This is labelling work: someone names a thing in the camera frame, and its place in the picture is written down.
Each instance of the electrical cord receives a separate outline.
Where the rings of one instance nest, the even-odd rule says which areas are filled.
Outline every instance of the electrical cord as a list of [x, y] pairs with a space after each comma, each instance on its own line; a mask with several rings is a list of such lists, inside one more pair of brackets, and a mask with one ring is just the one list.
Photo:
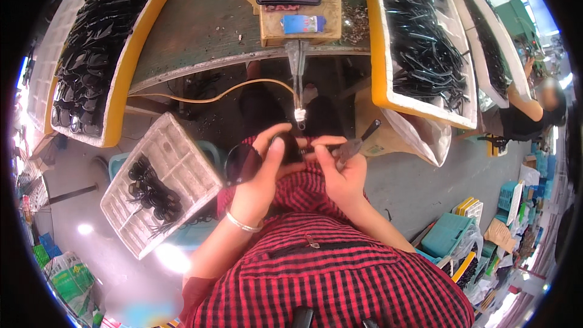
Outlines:
[[170, 95], [170, 94], [162, 94], [162, 93], [152, 93], [152, 94], [132, 94], [132, 95], [128, 95], [128, 98], [130, 97], [149, 97], [149, 96], [159, 96], [159, 97], [166, 97], [166, 98], [170, 98], [170, 99], [174, 99], [174, 100], [178, 100], [179, 102], [185, 102], [185, 103], [192, 103], [192, 104], [207, 104], [207, 103], [212, 103], [215, 102], [219, 99], [221, 99], [223, 96], [227, 95], [228, 93], [230, 93], [231, 91], [240, 88], [244, 85], [248, 85], [248, 84], [254, 84], [254, 83], [274, 83], [274, 84], [278, 84], [281, 85], [282, 87], [286, 88], [288, 91], [290, 91], [294, 98], [296, 97], [295, 91], [290, 88], [286, 83], [279, 81], [279, 80], [275, 80], [275, 79], [271, 79], [271, 78], [259, 78], [259, 79], [255, 79], [255, 80], [247, 80], [244, 83], [238, 84], [233, 86], [232, 88], [228, 89], [227, 91], [223, 92], [222, 94], [217, 95], [214, 98], [211, 99], [185, 99], [185, 98], [180, 98], [180, 97], [176, 97], [175, 95]]

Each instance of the sunglasses lens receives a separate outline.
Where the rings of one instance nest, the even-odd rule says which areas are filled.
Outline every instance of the sunglasses lens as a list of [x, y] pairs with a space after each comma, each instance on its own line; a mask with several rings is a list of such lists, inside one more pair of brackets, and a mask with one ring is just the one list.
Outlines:
[[263, 159], [252, 145], [241, 143], [231, 149], [224, 163], [227, 185], [238, 185], [255, 177]]

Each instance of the styrofoam tray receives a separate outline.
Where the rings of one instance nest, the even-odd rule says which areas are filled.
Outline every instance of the styrofoam tray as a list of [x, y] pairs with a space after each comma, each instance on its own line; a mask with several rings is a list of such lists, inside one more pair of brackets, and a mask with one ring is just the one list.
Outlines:
[[75, 18], [77, 18], [77, 11], [84, 2], [84, 0], [63, 0], [61, 2], [36, 54], [30, 78], [29, 103], [26, 112], [34, 127], [45, 135], [53, 132], [50, 119], [53, 92], [56, 85], [56, 81], [53, 81], [56, 64], [61, 57], [67, 35]]
[[383, 0], [367, 0], [367, 2], [371, 35], [371, 63], [373, 66], [371, 91], [375, 105], [441, 121], [459, 128], [475, 129], [477, 126], [477, 94], [472, 57], [453, 0], [447, 0], [448, 13], [441, 15], [438, 12], [437, 15], [440, 25], [446, 30], [449, 39], [460, 53], [465, 54], [462, 72], [468, 86], [464, 94], [470, 98], [470, 101], [463, 104], [462, 114], [446, 110], [441, 98], [436, 98], [434, 104], [431, 104], [393, 91], [392, 79], [395, 71], [393, 67], [396, 64], [390, 55], [390, 32]]
[[500, 50], [506, 59], [506, 63], [508, 63], [510, 74], [512, 75], [514, 84], [516, 85], [516, 89], [518, 90], [520, 97], [525, 101], [531, 100], [532, 98], [530, 97], [530, 88], [528, 87], [527, 77], [524, 75], [522, 62], [520, 61], [520, 57], [518, 57], [518, 52], [516, 51], [516, 48], [514, 48], [514, 43], [510, 38], [506, 27], [502, 21], [496, 17], [485, 0], [473, 1], [476, 3], [478, 9], [484, 16], [484, 19], [490, 26], [495, 39], [498, 41]]
[[[184, 210], [171, 229], [151, 240], [148, 239], [152, 235], [151, 226], [161, 225], [163, 221], [154, 217], [152, 208], [144, 208], [132, 215], [140, 204], [127, 201], [132, 199], [128, 186], [133, 182], [128, 178], [128, 171], [141, 154], [148, 157], [164, 185], [179, 194]], [[213, 199], [222, 187], [220, 176], [204, 153], [174, 116], [164, 113], [132, 150], [111, 181], [100, 206], [121, 241], [141, 260]]]
[[60, 126], [53, 126], [54, 130], [95, 147], [113, 147], [118, 144], [129, 86], [134, 77], [142, 47], [165, 3], [166, 0], [148, 0], [134, 23], [132, 34], [125, 40], [107, 94], [101, 135], [95, 137], [84, 133], [73, 133], [69, 128]]
[[476, 70], [477, 85], [486, 95], [488, 95], [499, 107], [507, 108], [508, 100], [504, 99], [490, 83], [490, 73], [488, 72], [488, 65], [486, 64], [486, 56], [482, 49], [482, 43], [478, 37], [476, 26], [470, 15], [470, 11], [463, 0], [453, 0], [455, 7], [458, 10], [459, 18], [462, 21], [463, 30], [466, 33], [470, 50], [472, 53], [472, 60], [474, 69]]
[[510, 225], [516, 219], [516, 215], [518, 214], [518, 207], [522, 202], [522, 189], [524, 188], [524, 181], [520, 180], [518, 185], [514, 187], [514, 193], [512, 196], [512, 202], [510, 204], [510, 210], [508, 212], [508, 220], [506, 221], [506, 225]]

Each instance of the workbench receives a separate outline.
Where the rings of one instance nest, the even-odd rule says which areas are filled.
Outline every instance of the workbench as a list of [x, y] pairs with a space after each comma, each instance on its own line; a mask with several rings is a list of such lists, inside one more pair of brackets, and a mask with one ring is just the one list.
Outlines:
[[[366, 7], [366, 0], [343, 0]], [[356, 44], [336, 41], [312, 46], [307, 55], [369, 55], [368, 36]], [[167, 0], [142, 48], [129, 89], [216, 69], [276, 57], [284, 47], [261, 47], [259, 16], [246, 0]]]

